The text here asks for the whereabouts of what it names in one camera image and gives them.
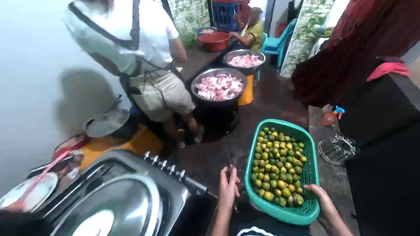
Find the raw chicken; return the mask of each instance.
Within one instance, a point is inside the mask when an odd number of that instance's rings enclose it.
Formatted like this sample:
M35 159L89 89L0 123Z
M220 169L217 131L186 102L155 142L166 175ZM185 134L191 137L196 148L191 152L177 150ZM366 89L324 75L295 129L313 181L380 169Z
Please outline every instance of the raw chicken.
M208 100L226 100L236 96L244 88L241 79L225 74L218 74L216 77L203 77L201 84L194 86L198 88L198 96Z
M249 55L246 54L245 56L236 56L233 57L231 61L229 61L229 65L231 66L238 66L244 68L250 68L257 65L260 65L263 61L261 61L257 55Z
M209 34L209 33L213 33L213 32L214 32L214 30L212 30L212 29L203 29L203 30L201 30L200 33L202 33L202 34Z

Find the calamansi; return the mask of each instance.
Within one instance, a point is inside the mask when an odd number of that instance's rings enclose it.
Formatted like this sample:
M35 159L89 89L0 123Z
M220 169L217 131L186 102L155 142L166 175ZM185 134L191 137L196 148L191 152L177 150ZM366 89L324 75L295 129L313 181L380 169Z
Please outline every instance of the calamansi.
M281 207L304 204L300 174L308 161L305 145L274 127L264 127L257 137L250 181L253 191Z

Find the stainless steel bowl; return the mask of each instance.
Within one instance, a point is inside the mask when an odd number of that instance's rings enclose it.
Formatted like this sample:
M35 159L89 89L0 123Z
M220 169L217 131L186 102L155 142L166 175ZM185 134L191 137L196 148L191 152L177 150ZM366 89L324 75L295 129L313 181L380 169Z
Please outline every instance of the stainless steel bowl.
M201 79L203 77L207 77L207 76L213 77L218 74L226 74L226 75L231 75L232 77L240 78L241 83L244 85L244 88L239 94L237 94L234 97L228 98L226 100L208 100L206 98L198 96L197 94L198 89L195 87L195 84L200 84ZM204 71L203 73L195 77L191 83L191 91L194 94L194 96L197 97L200 101L206 103L207 105L212 105L212 106L228 106L228 105L234 104L235 102L238 102L239 97L242 95L246 87L247 87L247 77L242 72L232 69L232 68L215 68L215 69Z
M257 55L258 59L260 59L262 61L261 64L254 66L254 67L249 67L249 68L244 68L244 67L239 67L239 66L231 66L228 62L232 60L233 57L236 56L245 56L246 54L249 55ZM264 64L265 62L265 55L261 52L256 52L254 50L248 50L248 49L239 49L239 50L235 50L235 51L231 51L228 52L224 57L223 57L223 61L226 63L226 65L235 68L239 71L241 71L242 73L244 73L245 75L253 75L257 69Z

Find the leg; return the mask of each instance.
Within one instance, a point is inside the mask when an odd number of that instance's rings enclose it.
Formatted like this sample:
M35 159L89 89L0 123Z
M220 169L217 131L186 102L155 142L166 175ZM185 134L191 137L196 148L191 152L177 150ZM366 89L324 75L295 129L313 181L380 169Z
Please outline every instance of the leg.
M182 133L178 131L178 128L175 125L175 120L172 117L163 122L163 127L165 131L178 143L184 142L184 137Z
M198 125L192 113L181 115L182 119L187 123L188 128L190 129L192 135L194 136L194 141L196 143L201 142L204 133L204 127Z

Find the wooden table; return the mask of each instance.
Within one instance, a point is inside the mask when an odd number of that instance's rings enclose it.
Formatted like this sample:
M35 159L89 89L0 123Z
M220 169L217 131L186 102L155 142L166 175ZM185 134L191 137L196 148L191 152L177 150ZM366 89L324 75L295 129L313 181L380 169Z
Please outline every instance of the wooden table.
M221 54L222 52L205 52L199 49L186 49L188 62L175 62L175 66L182 67L181 74L185 81L189 81Z

